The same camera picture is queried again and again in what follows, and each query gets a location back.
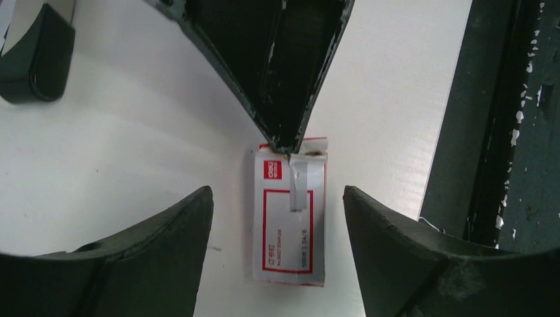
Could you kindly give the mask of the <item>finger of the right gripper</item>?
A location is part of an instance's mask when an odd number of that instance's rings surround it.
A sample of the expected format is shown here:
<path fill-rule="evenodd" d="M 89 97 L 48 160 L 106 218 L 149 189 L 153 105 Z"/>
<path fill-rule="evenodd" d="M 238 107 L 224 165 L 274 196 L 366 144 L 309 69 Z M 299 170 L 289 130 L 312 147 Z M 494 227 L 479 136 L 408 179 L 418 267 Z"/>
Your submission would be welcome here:
<path fill-rule="evenodd" d="M 352 1 L 151 1 L 175 22 L 237 97 L 271 146 L 302 145 Z"/>
<path fill-rule="evenodd" d="M 1 97 L 53 102 L 65 92 L 75 28 L 74 3 L 15 3 L 1 50 Z"/>

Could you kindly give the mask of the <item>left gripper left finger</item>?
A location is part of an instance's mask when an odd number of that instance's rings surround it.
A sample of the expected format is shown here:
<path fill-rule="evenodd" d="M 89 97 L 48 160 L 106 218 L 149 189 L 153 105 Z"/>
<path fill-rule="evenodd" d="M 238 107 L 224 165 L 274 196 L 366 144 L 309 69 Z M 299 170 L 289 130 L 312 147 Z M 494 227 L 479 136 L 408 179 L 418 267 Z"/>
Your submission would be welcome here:
<path fill-rule="evenodd" d="M 203 186 L 74 252 L 1 255 L 2 316 L 192 316 L 213 219 Z"/>

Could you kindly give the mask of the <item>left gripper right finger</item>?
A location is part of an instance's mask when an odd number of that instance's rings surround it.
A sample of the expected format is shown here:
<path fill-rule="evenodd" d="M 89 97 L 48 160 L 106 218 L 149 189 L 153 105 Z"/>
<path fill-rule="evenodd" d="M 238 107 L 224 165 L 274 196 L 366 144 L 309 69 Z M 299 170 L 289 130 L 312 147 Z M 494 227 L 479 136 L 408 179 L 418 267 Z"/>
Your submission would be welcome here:
<path fill-rule="evenodd" d="M 558 316 L 559 251 L 519 254 L 455 238 L 355 186 L 344 212 L 367 316 Z"/>

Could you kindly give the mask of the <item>red white staple box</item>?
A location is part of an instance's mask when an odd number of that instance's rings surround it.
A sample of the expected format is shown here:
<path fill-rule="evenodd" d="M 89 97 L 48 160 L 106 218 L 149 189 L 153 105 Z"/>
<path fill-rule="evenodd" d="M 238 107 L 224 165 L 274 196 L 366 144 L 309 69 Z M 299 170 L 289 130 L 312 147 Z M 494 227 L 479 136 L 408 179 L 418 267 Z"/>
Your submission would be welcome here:
<path fill-rule="evenodd" d="M 321 287 L 325 281 L 326 137 L 280 155 L 260 145 L 254 161 L 255 279 Z"/>

